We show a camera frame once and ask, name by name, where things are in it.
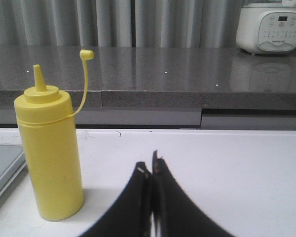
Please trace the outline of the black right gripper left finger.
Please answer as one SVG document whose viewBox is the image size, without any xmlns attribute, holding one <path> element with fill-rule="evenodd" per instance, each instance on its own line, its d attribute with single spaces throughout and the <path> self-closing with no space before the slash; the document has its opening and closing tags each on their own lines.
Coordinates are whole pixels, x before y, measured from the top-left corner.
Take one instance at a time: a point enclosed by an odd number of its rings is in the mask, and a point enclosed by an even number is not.
<svg viewBox="0 0 296 237">
<path fill-rule="evenodd" d="M 112 206 L 82 237 L 149 237 L 151 230 L 152 175 L 137 162 Z"/>
</svg>

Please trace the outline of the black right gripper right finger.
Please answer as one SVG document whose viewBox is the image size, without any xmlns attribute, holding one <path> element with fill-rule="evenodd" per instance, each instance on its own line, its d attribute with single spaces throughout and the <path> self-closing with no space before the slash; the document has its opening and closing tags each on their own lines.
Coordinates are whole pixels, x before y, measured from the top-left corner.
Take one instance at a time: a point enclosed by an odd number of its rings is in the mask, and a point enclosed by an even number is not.
<svg viewBox="0 0 296 237">
<path fill-rule="evenodd" d="M 152 157 L 152 210 L 157 237 L 231 237 L 179 186 L 165 160 Z"/>
</svg>

